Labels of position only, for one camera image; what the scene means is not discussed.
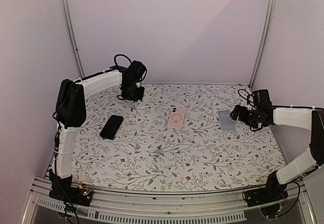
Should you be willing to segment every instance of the white backdrop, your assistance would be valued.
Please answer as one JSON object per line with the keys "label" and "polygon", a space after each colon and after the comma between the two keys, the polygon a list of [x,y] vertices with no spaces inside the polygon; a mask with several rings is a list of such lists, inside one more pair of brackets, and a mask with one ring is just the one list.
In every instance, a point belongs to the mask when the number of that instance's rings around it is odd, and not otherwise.
{"label": "white backdrop", "polygon": [[86,75],[124,53],[147,66],[146,83],[248,84],[267,0],[69,0],[69,6]]}

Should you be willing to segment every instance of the floral pattern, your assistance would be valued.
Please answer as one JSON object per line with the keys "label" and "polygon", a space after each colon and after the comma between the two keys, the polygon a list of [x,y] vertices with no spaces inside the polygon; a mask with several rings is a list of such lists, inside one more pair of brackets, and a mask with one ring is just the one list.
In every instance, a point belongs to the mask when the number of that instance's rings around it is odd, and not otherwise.
{"label": "floral pattern", "polygon": [[[285,164],[269,128],[242,122],[223,132],[217,111],[246,102],[243,86],[144,85],[143,101],[117,99],[119,87],[86,101],[72,158],[74,182],[141,191],[214,191],[265,183]],[[181,131],[166,127],[174,107],[186,109]],[[114,140],[99,133],[111,115],[124,121]]]}

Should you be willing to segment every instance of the black smartphone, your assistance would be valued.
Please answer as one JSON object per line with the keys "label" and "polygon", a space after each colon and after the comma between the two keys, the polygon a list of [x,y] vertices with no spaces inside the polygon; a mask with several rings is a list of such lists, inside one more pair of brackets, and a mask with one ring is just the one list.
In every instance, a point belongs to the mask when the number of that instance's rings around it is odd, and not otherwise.
{"label": "black smartphone", "polygon": [[100,132],[104,139],[113,139],[124,118],[122,116],[112,115]]}

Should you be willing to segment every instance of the robotic arm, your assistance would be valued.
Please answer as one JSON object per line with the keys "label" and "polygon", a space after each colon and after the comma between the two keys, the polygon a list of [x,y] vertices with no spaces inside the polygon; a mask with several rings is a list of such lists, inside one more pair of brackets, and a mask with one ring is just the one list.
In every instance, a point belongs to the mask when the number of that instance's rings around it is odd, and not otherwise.
{"label": "robotic arm", "polygon": [[[131,62],[130,66],[127,68],[119,66],[116,62],[118,56],[126,57]],[[58,126],[54,139],[54,164],[50,170],[51,198],[70,204],[90,205],[92,195],[80,194],[84,186],[81,185],[79,188],[71,186],[74,141],[78,128],[86,120],[86,99],[118,85],[121,85],[121,95],[118,96],[120,100],[138,101],[143,98],[144,87],[141,87],[141,82],[146,76],[146,67],[139,61],[132,62],[122,54],[116,55],[114,61],[115,66],[109,70],[76,81],[66,79],[61,83],[56,111],[53,114]]]}
{"label": "robotic arm", "polygon": [[269,125],[287,125],[311,131],[309,148],[288,165],[268,176],[266,187],[245,192],[248,205],[282,199],[287,195],[287,184],[315,171],[324,163],[324,109],[315,107],[274,106],[268,90],[252,93],[254,109],[236,105],[230,116],[258,131]]}

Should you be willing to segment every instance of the vertical metal pole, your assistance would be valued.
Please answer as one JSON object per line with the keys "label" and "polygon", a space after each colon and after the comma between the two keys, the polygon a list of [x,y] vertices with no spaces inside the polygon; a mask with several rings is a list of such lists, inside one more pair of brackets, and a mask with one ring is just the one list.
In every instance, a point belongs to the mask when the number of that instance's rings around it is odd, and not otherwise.
{"label": "vertical metal pole", "polygon": [[76,65],[77,72],[81,78],[85,77],[85,72],[83,70],[83,66],[80,60],[80,55],[77,49],[76,40],[73,32],[72,21],[71,21],[71,14],[69,10],[68,0],[61,0],[63,16],[65,20],[67,34],[69,36],[70,45],[72,48],[72,53]]}
{"label": "vertical metal pole", "polygon": [[257,54],[257,59],[254,64],[253,72],[252,72],[250,82],[249,82],[250,89],[253,89],[253,87],[255,86],[255,82],[257,80],[257,76],[258,76],[259,69],[261,66],[264,49],[266,46],[268,33],[270,30],[270,24],[271,24],[272,14],[273,14],[273,10],[274,10],[274,4],[275,4],[275,0],[268,0],[266,19],[264,22],[264,27],[263,27],[262,37],[261,37],[260,46],[259,46],[259,50],[258,50],[258,54]]}

